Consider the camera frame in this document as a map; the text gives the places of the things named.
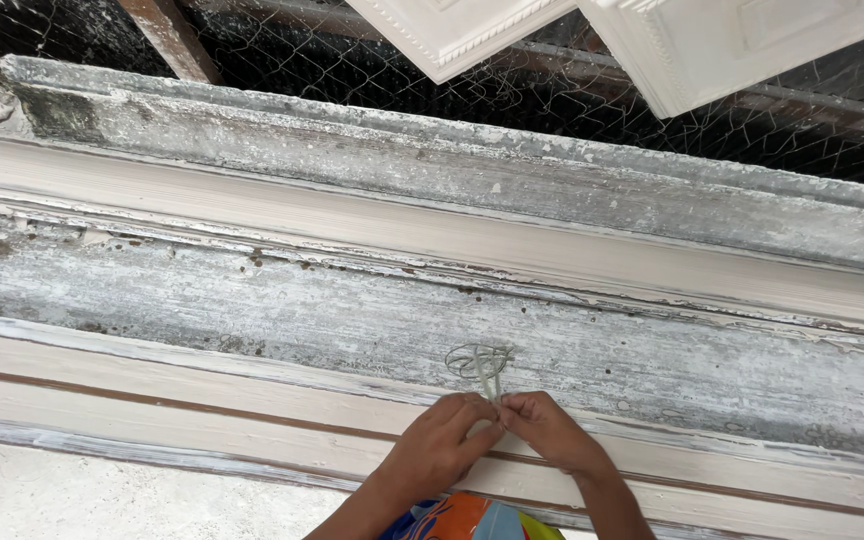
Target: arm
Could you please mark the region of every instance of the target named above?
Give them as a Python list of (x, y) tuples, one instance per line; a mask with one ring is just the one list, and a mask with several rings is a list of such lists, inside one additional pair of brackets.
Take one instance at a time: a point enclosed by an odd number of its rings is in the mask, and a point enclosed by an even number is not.
[(502, 396), (501, 422), (540, 456), (572, 476), (602, 540), (655, 540), (616, 465), (546, 392)]
[[(491, 425), (466, 438), (473, 424)], [(465, 477), (505, 428), (482, 396), (445, 396), (405, 429), (382, 464), (305, 540), (375, 540), (415, 503), (438, 497)]]

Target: colorful fabric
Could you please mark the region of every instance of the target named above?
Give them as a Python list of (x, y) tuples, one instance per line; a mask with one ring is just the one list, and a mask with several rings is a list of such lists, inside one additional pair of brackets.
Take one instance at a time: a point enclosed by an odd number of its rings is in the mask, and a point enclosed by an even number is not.
[(378, 540), (565, 540), (555, 528), (495, 500), (456, 493), (424, 500)]

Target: blue fabric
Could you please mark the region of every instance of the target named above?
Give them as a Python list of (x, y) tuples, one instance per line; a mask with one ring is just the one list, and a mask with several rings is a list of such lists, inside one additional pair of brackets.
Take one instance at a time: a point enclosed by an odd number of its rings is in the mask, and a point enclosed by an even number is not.
[(498, 502), (490, 504), (475, 527), (472, 540), (525, 540), (519, 510)]
[(377, 540), (402, 540), (405, 534), (409, 533), (409, 528), (415, 522), (425, 518), (429, 510), (432, 510), (432, 507), (435, 507), (438, 503), (438, 500), (434, 498), (418, 502), (412, 506), (411, 510), (402, 514), (389, 528), (385, 529), (385, 532)]

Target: hand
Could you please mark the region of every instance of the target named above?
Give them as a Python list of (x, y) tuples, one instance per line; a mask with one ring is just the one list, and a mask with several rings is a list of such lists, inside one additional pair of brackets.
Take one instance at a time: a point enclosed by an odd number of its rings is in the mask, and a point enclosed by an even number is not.
[(563, 472), (586, 472), (601, 447), (546, 392), (502, 396), (500, 422)]
[[(491, 422), (467, 437), (473, 424)], [(405, 429), (369, 477), (409, 506), (438, 497), (461, 481), (505, 432), (498, 411), (476, 393), (445, 396)]]

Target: right hand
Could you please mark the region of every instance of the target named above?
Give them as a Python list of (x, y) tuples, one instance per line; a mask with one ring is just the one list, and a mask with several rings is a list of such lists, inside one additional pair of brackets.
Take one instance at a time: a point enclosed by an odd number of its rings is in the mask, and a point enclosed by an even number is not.
[(567, 474), (586, 472), (601, 447), (546, 392), (502, 396), (499, 422)]

